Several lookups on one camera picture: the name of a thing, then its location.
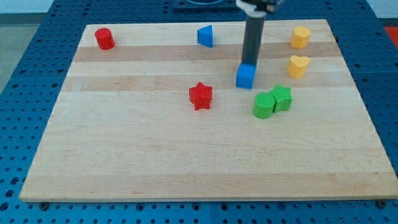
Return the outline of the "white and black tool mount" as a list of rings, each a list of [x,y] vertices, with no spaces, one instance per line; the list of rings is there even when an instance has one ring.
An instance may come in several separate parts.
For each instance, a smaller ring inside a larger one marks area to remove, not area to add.
[[[265,17],[274,14],[284,0],[236,0],[236,5],[249,17]]]

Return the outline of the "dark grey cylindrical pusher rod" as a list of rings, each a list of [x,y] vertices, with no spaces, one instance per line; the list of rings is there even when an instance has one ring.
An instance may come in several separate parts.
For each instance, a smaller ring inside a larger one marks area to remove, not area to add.
[[[262,41],[262,32],[264,28],[264,17],[255,18],[247,16],[241,63],[257,65],[259,50]]]

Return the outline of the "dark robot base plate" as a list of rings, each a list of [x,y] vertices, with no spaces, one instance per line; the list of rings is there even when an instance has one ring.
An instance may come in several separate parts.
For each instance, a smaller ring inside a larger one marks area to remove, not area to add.
[[[172,0],[174,11],[237,9],[234,0]]]

